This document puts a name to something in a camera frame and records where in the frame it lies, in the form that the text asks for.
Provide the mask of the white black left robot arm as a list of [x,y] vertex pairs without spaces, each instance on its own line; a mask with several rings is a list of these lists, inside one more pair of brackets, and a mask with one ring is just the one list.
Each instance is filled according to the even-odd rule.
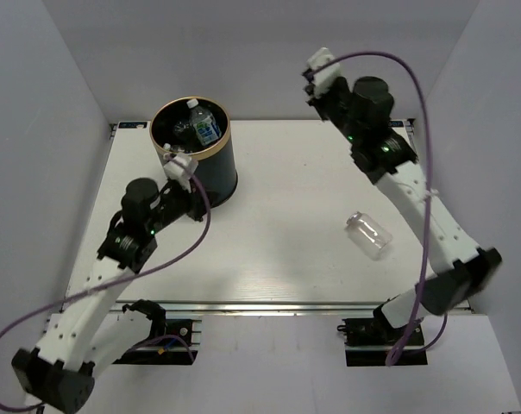
[[148,178],[126,186],[82,292],[66,299],[60,319],[32,350],[20,349],[12,359],[27,393],[58,411],[76,413],[106,367],[134,348],[165,339],[166,312],[146,299],[124,305],[114,326],[99,328],[122,292],[147,274],[156,235],[182,216],[210,220],[210,200],[195,176],[169,179],[163,187]]

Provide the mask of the clear bottle green-blue label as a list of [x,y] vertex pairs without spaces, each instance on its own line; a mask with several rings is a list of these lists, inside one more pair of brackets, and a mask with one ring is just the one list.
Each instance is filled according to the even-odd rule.
[[186,104],[190,110],[189,123],[194,128],[199,142],[208,147],[218,141],[222,133],[213,114],[196,98],[188,100]]

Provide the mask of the wide clear plastic bottle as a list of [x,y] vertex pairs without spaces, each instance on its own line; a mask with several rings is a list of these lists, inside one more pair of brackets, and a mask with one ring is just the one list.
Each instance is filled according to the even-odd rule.
[[391,246],[392,235],[368,214],[356,211],[346,222],[345,233],[371,260],[380,260]]

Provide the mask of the clear bottle dark blue label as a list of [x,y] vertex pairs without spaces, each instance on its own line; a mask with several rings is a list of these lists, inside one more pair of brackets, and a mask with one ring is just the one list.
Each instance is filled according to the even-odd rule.
[[180,141],[191,141],[196,137],[193,127],[187,121],[178,121],[173,126],[173,135]]

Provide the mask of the crushed Aquarius bottle blue label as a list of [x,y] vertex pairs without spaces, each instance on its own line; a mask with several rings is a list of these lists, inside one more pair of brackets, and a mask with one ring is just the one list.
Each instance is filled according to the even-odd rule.
[[173,144],[166,143],[163,146],[163,150],[166,152],[171,152],[171,153],[182,153],[182,154],[193,154],[194,153],[193,147],[187,147],[187,146],[180,145],[180,144],[173,145]]

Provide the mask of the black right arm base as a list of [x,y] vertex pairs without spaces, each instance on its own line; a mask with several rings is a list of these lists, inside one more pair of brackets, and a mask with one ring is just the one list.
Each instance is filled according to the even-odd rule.
[[[347,318],[336,327],[344,340],[347,367],[384,367],[392,346],[404,329],[385,331],[372,318]],[[424,334],[416,327],[406,343],[396,366],[426,366]]]

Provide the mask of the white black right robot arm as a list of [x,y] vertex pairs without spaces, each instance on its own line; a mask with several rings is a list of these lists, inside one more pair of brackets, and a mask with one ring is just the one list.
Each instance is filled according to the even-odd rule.
[[373,331],[383,343],[405,333],[412,313],[441,316],[481,292],[502,262],[496,248],[484,249],[465,233],[440,198],[426,189],[416,152],[391,126],[394,105],[387,83],[362,77],[349,85],[340,74],[308,76],[308,103],[347,139],[350,155],[369,181],[428,246],[433,273],[421,284],[380,305]]

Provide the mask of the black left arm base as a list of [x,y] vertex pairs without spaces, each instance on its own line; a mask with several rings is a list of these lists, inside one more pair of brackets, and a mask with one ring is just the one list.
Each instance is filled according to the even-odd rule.
[[114,362],[134,366],[191,366],[198,356],[201,319],[169,318],[164,334],[154,334]]

